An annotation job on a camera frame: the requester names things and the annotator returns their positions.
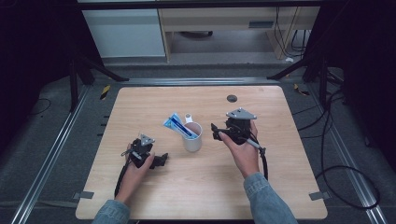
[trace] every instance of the blue denim jacket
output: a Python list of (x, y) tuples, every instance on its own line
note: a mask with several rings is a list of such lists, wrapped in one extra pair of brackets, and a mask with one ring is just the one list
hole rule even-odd
[[(289, 207), (274, 192), (261, 173), (248, 176), (244, 188), (256, 224), (297, 223)], [(129, 215), (130, 210), (125, 204), (108, 200), (96, 214), (93, 223), (127, 223)]]

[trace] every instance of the gray floor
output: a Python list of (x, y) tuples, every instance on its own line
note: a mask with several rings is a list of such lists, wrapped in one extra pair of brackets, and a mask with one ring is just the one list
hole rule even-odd
[[(256, 80), (250, 85), (278, 85), (285, 92), (291, 113), (306, 110), (293, 115), (298, 128), (311, 123), (320, 115), (315, 97), (318, 83), (305, 84), (301, 75), (304, 69), (299, 69), (289, 77), (279, 82), (269, 82), (265, 79), (286, 68), (290, 63), (275, 59), (265, 34), (261, 32), (214, 32), (212, 36), (201, 37), (191, 34), (175, 36), (173, 54), (169, 63), (133, 63), (133, 66), (117, 66), (108, 64), (113, 72), (133, 78), (134, 80), (164, 80), (173, 78), (167, 85), (178, 81), (182, 85), (190, 85), (185, 78), (200, 78), (210, 80), (217, 77), (235, 78), (242, 81)], [(87, 90), (85, 103), (80, 109), (56, 162), (51, 169), (46, 184), (40, 191), (37, 200), (41, 204), (30, 213), (27, 223), (90, 223), (89, 220), (78, 220), (75, 208), (65, 208), (64, 202), (77, 203), (72, 196), (82, 191), (88, 177), (96, 150), (101, 141), (107, 118), (117, 97), (117, 92), (124, 86), (145, 85), (129, 82), (120, 84), (95, 72), (96, 80), (90, 87), (79, 85), (80, 92)], [(300, 90), (309, 91), (310, 95), (302, 95), (293, 88), (297, 83)], [(103, 87), (111, 85), (105, 100), (100, 100)], [(150, 82), (146, 85), (158, 85)], [(338, 87), (329, 84), (329, 90)], [(41, 92), (33, 112), (20, 133), (9, 145), (10, 153), (1, 159), (0, 170), (0, 223), (9, 223), (14, 217), (18, 205), (27, 194), (32, 183), (45, 162), (59, 131), (69, 116), (70, 94), (68, 79), (63, 78), (47, 85)], [(332, 130), (325, 136), (326, 167), (343, 163), (343, 156), (332, 139), (333, 132), (342, 136), (342, 143), (356, 163), (357, 167), (373, 179), (381, 192), (380, 211), (388, 223), (396, 223), (396, 174), (389, 168), (381, 152), (374, 147), (364, 145), (364, 135), (348, 105), (343, 105), (342, 99), (332, 104)], [(320, 135), (324, 122), (321, 121), (310, 129), (300, 132), (308, 159), (314, 174), (320, 172)], [(335, 171), (328, 174), (329, 183), (343, 197), (353, 203), (360, 204), (361, 199), (356, 187), (351, 182), (351, 174), (345, 171)], [(328, 191), (322, 178), (318, 179), (322, 191)], [(45, 202), (61, 202), (62, 206), (48, 206)], [(323, 220), (299, 220), (300, 223), (383, 223), (370, 219), (363, 210), (346, 205), (332, 196), (325, 201), (329, 215)], [(224, 223), (248, 223), (235, 221)]]

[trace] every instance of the wooden tabletop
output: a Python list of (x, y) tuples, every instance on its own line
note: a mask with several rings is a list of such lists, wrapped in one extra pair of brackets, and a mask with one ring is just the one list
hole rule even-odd
[[(235, 103), (227, 96), (237, 96)], [(269, 181), (300, 219), (327, 216), (322, 200), (311, 201), (318, 185), (283, 91), (277, 86), (142, 87), (120, 90), (98, 148), (76, 216), (93, 219), (114, 188), (125, 151), (139, 133), (155, 139), (157, 156), (169, 153), (164, 167), (149, 170), (134, 196), (132, 219), (252, 219), (243, 177), (230, 150), (214, 140), (210, 123), (225, 128), (226, 112), (239, 107), (256, 115), (258, 140), (266, 147)], [(163, 121), (177, 112), (192, 114), (203, 127), (202, 148), (183, 148), (181, 136)]]

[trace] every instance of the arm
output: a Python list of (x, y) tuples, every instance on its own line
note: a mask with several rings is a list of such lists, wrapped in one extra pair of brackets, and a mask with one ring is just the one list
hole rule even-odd
[[(250, 127), (251, 132), (257, 136), (257, 129), (253, 121), (250, 122)], [(219, 136), (230, 149), (236, 166), (245, 178), (244, 188), (250, 201), (250, 210), (255, 223), (297, 223), (289, 207), (260, 173), (257, 148), (249, 143), (238, 146), (225, 133), (219, 133)]]
[(154, 153), (145, 163), (137, 168), (131, 162), (121, 181), (120, 191), (114, 200), (107, 200), (95, 216), (93, 223), (127, 223), (132, 205), (132, 196), (136, 192), (144, 176), (154, 160)]

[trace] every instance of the cup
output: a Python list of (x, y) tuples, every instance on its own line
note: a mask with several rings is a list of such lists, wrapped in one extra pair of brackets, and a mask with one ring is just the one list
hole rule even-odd
[(186, 126), (186, 128), (190, 129), (191, 131), (193, 131), (198, 135), (198, 137), (193, 139), (185, 138), (184, 136), (182, 136), (184, 148), (189, 152), (198, 151), (202, 146), (201, 125), (197, 122), (192, 121), (191, 114), (186, 114), (186, 124), (184, 124), (184, 126)]

